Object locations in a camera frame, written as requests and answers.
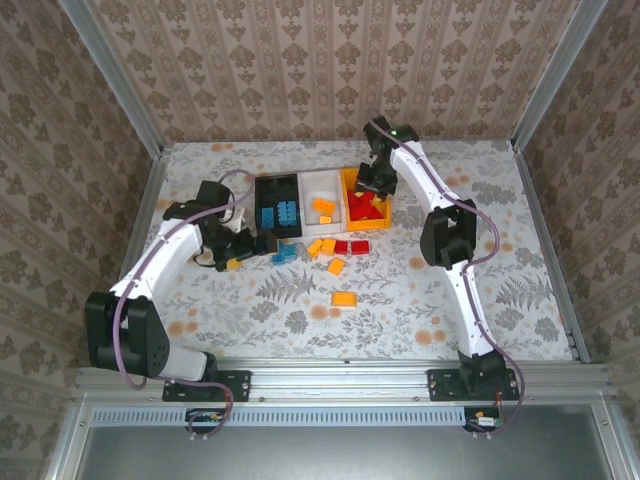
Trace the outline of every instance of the patterned wallpaper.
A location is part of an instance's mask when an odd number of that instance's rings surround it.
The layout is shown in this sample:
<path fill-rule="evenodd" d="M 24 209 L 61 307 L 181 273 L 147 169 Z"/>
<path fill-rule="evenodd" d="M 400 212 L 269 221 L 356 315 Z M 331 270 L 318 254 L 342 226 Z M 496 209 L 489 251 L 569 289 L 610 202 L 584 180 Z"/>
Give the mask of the patterned wallpaper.
<path fill-rule="evenodd" d="M 509 138 L 578 0 L 92 0 L 167 142 Z"/>
<path fill-rule="evenodd" d="M 640 2 L 610 0 L 526 148 L 582 330 L 640 447 Z"/>
<path fill-rule="evenodd" d="M 0 478 L 36 478 L 150 159 L 57 2 L 0 2 Z"/>

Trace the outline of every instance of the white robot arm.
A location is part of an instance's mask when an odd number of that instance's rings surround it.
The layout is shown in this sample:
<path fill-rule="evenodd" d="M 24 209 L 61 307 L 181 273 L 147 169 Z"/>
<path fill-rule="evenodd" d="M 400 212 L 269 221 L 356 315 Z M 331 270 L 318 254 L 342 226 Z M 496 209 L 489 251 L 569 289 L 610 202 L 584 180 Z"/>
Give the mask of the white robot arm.
<path fill-rule="evenodd" d="M 392 129 L 384 117 L 378 117 L 364 127 L 364 133 L 371 156 L 376 159 L 371 165 L 360 165 L 356 192 L 368 190 L 382 198 L 393 195 L 397 173 L 409 184 L 427 214 L 420 249 L 427 263 L 442 275 L 456 308 L 460 390 L 471 396 L 479 390 L 493 389 L 495 393 L 496 385 L 503 385 L 512 372 L 496 350 L 471 264 L 476 246 L 476 215 L 483 214 L 475 209 L 473 201 L 461 200 L 442 181 L 410 126 Z"/>
<path fill-rule="evenodd" d="M 203 247 L 213 253 L 213 263 L 207 266 L 218 271 L 277 251 L 271 231 L 251 235 L 245 227 L 244 208 L 225 208 L 230 197 L 221 183 L 202 182 L 196 200 L 174 203 L 164 213 L 156 238 L 130 272 L 109 293 L 91 294 L 85 313 L 93 366 L 122 371 L 121 358 L 127 374 L 196 382 L 218 379 L 215 357 L 172 344 L 158 311 L 180 269 Z M 211 210 L 219 212 L 185 223 Z M 122 308 L 119 329 L 114 325 L 118 304 Z"/>
<path fill-rule="evenodd" d="M 456 200 L 460 200 L 460 197 L 453 193 L 449 187 L 438 176 L 435 169 L 427 160 L 427 156 L 424 153 L 420 143 L 415 141 L 406 142 L 406 145 L 410 147 L 414 152 L 422 157 L 423 163 L 427 168 L 431 170 L 432 177 L 435 177 L 436 181 L 440 183 L 441 189 L 443 189 L 448 195 Z M 442 195 L 438 191 L 436 185 L 427 175 L 420 162 L 418 162 L 413 156 L 403 148 L 396 148 L 391 152 L 391 167 L 398 172 L 409 184 L 409 187 L 414 192 L 418 201 L 422 206 L 426 215 L 435 211 L 436 209 L 455 208 L 455 204 Z M 484 355 L 493 350 L 493 347 L 489 345 L 485 337 L 478 329 L 477 322 L 473 310 L 471 308 L 471 302 L 475 302 L 475 305 L 480 305 L 480 298 L 478 297 L 478 291 L 476 288 L 475 276 L 473 273 L 473 266 L 467 269 L 467 278 L 471 285 L 471 291 L 473 298 L 470 299 L 463 283 L 464 267 L 469 263 L 469 260 L 463 260 L 451 265 L 450 269 L 437 268 L 436 271 L 443 276 L 444 284 L 447 286 L 447 293 L 452 305 L 456 307 L 456 320 L 458 325 L 458 348 L 460 352 L 465 356 L 471 358 L 473 355 Z M 480 322 L 486 332 L 489 332 L 489 326 L 484 316 L 484 311 L 479 308 Z"/>

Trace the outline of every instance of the orange bin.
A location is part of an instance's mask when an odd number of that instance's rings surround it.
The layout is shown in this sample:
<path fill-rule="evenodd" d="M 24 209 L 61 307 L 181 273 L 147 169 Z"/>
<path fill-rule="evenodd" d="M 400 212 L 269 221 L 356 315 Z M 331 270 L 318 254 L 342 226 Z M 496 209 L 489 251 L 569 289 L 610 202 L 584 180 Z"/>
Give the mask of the orange bin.
<path fill-rule="evenodd" d="M 349 201 L 347 190 L 353 190 L 356 185 L 358 176 L 357 168 L 343 168 L 340 170 L 340 178 L 342 179 L 342 196 L 344 198 L 344 209 L 347 214 L 347 232 L 358 232 L 361 230 L 379 230 L 381 228 L 389 228 L 391 226 L 391 197 L 387 196 L 384 202 L 374 205 L 384 218 L 379 220 L 355 220 L 351 221 L 351 212 L 349 212 Z"/>

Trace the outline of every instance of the floral tablecloth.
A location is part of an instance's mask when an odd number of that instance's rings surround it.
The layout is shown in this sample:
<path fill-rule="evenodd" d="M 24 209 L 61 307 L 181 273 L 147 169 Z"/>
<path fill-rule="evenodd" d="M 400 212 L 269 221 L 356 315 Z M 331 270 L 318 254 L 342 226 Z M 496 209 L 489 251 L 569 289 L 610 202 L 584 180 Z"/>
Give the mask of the floral tablecloth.
<path fill-rule="evenodd" d="M 500 254 L 477 267 L 489 325 L 518 359 L 570 360 L 571 354 L 540 251 L 518 169 L 507 141 L 425 141 L 428 158 L 462 198 L 473 198 L 502 232 Z M 366 142 L 186 143 L 168 160 L 147 244 L 173 201 L 195 198 L 203 179 L 232 168 L 256 175 L 357 166 Z M 236 196 L 248 187 L 228 182 Z M 253 228 L 253 198 L 245 202 Z M 336 235 L 367 239 L 369 255 L 347 257 L 339 277 L 330 259 L 311 259 L 308 238 L 292 239 L 298 259 L 274 266 L 269 257 L 217 273 L 192 261 L 161 306 L 172 341 L 217 355 L 262 358 L 454 359 L 456 327 L 439 275 L 423 260 L 425 215 L 407 184 L 393 197 L 389 230 Z M 480 223 L 476 255 L 492 248 Z M 210 260 L 200 257 L 201 262 Z M 353 291 L 355 310 L 331 308 L 331 292 Z"/>

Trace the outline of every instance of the red block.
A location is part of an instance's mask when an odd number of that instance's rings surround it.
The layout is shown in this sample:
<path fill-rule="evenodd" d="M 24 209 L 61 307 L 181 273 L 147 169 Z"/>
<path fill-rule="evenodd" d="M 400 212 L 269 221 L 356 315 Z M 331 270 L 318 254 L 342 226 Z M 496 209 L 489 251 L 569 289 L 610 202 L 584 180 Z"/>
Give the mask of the red block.
<path fill-rule="evenodd" d="M 371 207 L 369 208 L 369 213 L 367 214 L 367 218 L 369 220 L 382 220 L 384 218 L 384 215 L 380 213 L 380 210 L 371 205 Z"/>
<path fill-rule="evenodd" d="M 347 200 L 349 201 L 349 208 L 362 204 L 362 197 L 354 195 L 353 190 L 347 190 Z"/>
<path fill-rule="evenodd" d="M 369 253 L 369 242 L 367 240 L 351 242 L 351 253 L 353 255 L 365 255 Z"/>
<path fill-rule="evenodd" d="M 362 199 L 363 202 L 369 203 L 371 200 L 373 200 L 373 197 L 375 196 L 376 196 L 375 193 L 366 191 L 362 193 L 362 196 L 360 198 Z"/>
<path fill-rule="evenodd" d="M 346 255 L 349 249 L 349 244 L 342 240 L 336 241 L 336 248 L 333 249 L 333 253 L 337 253 L 339 255 Z"/>
<path fill-rule="evenodd" d="M 351 221 L 362 220 L 367 215 L 369 215 L 369 210 L 371 207 L 367 204 L 356 205 L 355 207 L 349 206 L 349 214 L 351 217 Z"/>

